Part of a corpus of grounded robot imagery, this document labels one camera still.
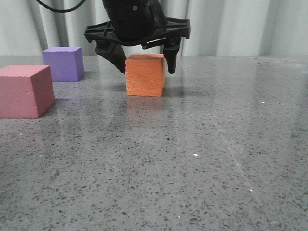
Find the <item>black gripper wide finger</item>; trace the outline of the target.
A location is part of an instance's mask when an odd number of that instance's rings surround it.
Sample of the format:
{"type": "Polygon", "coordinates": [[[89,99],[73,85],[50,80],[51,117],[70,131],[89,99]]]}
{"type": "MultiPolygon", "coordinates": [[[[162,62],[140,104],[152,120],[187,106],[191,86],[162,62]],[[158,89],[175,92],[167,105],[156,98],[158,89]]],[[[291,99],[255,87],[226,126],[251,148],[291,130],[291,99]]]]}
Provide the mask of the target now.
{"type": "Polygon", "coordinates": [[[121,45],[97,40],[95,52],[111,62],[121,73],[125,73],[126,56],[121,45]]]}

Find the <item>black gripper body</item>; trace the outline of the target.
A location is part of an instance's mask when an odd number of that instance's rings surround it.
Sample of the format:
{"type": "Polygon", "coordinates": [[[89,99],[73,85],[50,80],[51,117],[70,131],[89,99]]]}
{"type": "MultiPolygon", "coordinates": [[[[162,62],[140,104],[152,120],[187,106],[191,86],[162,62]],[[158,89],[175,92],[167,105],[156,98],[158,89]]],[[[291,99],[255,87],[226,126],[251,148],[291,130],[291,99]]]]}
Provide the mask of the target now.
{"type": "Polygon", "coordinates": [[[158,0],[103,0],[102,3],[110,20],[86,28],[84,36],[89,43],[142,45],[148,49],[190,36],[190,20],[166,17],[158,0]]]}

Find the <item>black gripper narrow finger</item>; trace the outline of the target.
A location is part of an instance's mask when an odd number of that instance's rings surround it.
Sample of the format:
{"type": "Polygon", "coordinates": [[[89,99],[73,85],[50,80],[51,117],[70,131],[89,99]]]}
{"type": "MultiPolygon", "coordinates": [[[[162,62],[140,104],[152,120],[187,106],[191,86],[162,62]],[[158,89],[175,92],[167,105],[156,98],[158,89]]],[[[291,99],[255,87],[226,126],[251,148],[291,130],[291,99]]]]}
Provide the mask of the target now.
{"type": "Polygon", "coordinates": [[[180,49],[180,42],[181,38],[175,37],[163,47],[163,55],[167,62],[168,71],[170,74],[173,74],[175,72],[176,58],[180,49]]]}

